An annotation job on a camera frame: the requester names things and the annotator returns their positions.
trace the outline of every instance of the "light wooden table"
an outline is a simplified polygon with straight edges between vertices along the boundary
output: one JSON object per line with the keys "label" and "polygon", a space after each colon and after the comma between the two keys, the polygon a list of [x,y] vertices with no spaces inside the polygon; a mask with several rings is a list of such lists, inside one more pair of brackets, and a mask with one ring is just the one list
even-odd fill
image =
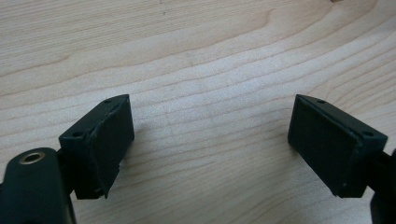
{"label": "light wooden table", "polygon": [[296,93],[396,147],[396,1],[1,1],[0,177],[100,101],[136,139],[78,223],[370,223],[289,147]]}

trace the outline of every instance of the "screw hole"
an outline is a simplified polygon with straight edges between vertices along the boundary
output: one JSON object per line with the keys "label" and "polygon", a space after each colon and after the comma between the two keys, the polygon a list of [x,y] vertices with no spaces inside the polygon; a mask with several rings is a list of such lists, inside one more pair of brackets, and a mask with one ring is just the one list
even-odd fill
{"label": "screw hole", "polygon": [[373,137],[374,136],[374,134],[373,133],[370,133],[370,132],[362,132],[364,135],[367,135],[367,136],[370,136],[370,137]]}
{"label": "screw hole", "polygon": [[83,135],[83,132],[75,132],[72,135],[73,135],[73,137],[80,137]]}
{"label": "screw hole", "polygon": [[20,164],[29,165],[38,161],[41,161],[46,154],[44,152],[33,152],[30,153],[20,160]]}

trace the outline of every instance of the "black plastic part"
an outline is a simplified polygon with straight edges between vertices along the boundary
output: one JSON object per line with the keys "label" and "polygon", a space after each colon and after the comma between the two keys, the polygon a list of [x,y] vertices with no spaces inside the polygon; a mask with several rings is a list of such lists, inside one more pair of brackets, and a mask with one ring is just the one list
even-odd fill
{"label": "black plastic part", "polygon": [[296,95],[289,142],[336,196],[362,196],[371,159],[387,139],[327,102]]}
{"label": "black plastic part", "polygon": [[59,137],[67,190],[79,199],[107,197],[133,140],[129,95],[104,100]]}
{"label": "black plastic part", "polygon": [[0,223],[76,223],[55,150],[32,149],[8,163],[1,189]]}

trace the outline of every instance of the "black plastic housing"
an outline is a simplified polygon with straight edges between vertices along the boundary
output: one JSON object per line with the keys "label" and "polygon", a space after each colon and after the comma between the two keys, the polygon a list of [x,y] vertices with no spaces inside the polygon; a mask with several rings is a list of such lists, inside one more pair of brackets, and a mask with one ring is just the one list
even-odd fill
{"label": "black plastic housing", "polygon": [[387,139],[327,102],[296,95],[289,142],[336,196],[362,196],[370,160]]}
{"label": "black plastic housing", "polygon": [[100,103],[59,137],[68,189],[79,199],[107,197],[133,140],[129,95]]}

